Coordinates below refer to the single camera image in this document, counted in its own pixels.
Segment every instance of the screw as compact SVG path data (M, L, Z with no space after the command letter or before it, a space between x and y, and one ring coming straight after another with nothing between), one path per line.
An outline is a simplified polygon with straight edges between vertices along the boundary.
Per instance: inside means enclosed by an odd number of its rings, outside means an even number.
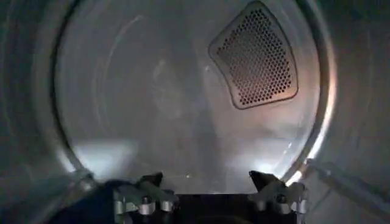
M287 197L284 194L278 194L276 196L276 202L280 204L286 204L287 203Z
M152 203L152 198L150 196L146 195L142 198L142 203L143 204L150 204L150 203Z

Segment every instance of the stainless steel drum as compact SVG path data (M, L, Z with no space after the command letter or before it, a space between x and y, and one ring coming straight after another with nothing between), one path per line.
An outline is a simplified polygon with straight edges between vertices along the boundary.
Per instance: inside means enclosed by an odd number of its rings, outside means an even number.
M48 180L65 187L80 173L103 183L163 172L163 187L181 194L241 194L255 191L248 171L257 170L303 178L309 223L382 222L305 161L332 162L388 191L389 8L0 3L0 208L32 189L52 199L59 192ZM84 190L94 186L87 178Z

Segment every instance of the bolt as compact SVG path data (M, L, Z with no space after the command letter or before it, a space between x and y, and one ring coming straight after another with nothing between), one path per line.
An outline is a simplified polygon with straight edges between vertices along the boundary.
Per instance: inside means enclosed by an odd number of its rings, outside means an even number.
M278 194L276 196L276 202L280 204L285 204L287 203L287 197L284 194Z

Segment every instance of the vent grille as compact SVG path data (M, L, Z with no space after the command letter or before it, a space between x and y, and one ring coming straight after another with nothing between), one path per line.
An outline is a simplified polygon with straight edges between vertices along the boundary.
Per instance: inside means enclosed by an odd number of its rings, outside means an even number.
M238 108L289 99L297 92L296 68L276 19L252 3L210 46Z

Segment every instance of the perforated metal panel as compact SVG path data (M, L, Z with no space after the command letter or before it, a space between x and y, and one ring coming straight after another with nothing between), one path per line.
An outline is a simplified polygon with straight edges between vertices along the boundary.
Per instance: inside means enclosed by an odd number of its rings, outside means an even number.
M296 65L276 18L260 2L249 4L210 45L233 103L249 108L294 97Z

